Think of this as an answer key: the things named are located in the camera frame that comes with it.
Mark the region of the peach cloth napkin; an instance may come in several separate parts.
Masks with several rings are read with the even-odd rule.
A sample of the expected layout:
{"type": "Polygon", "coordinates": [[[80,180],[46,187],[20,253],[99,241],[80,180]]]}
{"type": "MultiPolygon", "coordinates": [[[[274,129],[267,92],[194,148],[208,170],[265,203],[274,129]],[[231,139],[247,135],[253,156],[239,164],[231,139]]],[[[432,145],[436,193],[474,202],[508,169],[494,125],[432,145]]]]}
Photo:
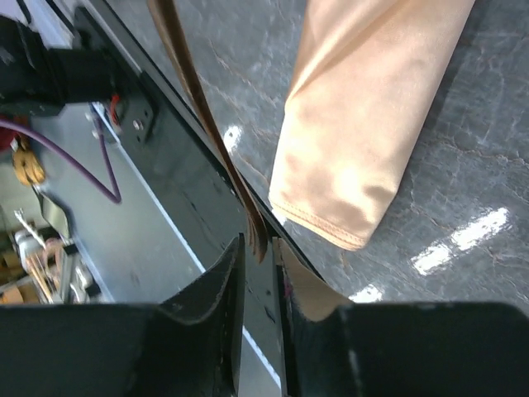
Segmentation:
{"type": "Polygon", "coordinates": [[[471,1],[310,1],[269,201],[364,247],[393,201],[471,1]]]}

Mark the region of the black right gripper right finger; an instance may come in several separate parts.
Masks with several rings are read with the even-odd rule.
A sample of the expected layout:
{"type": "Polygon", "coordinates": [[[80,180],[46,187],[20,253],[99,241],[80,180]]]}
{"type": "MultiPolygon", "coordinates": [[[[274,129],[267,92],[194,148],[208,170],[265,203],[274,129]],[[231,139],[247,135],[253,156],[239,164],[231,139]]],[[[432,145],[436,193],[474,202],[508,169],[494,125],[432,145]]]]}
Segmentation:
{"type": "Polygon", "coordinates": [[[358,304],[273,241],[285,396],[525,396],[528,318],[494,302],[358,304]]]}

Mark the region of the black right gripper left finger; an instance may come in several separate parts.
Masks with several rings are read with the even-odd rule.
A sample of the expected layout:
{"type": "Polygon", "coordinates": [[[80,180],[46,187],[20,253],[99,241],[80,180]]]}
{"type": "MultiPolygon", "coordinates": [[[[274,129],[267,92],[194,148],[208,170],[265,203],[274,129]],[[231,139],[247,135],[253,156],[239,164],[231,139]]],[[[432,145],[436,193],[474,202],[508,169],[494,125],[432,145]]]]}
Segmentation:
{"type": "Polygon", "coordinates": [[[245,239],[161,304],[4,305],[4,396],[234,396],[245,239]]]}

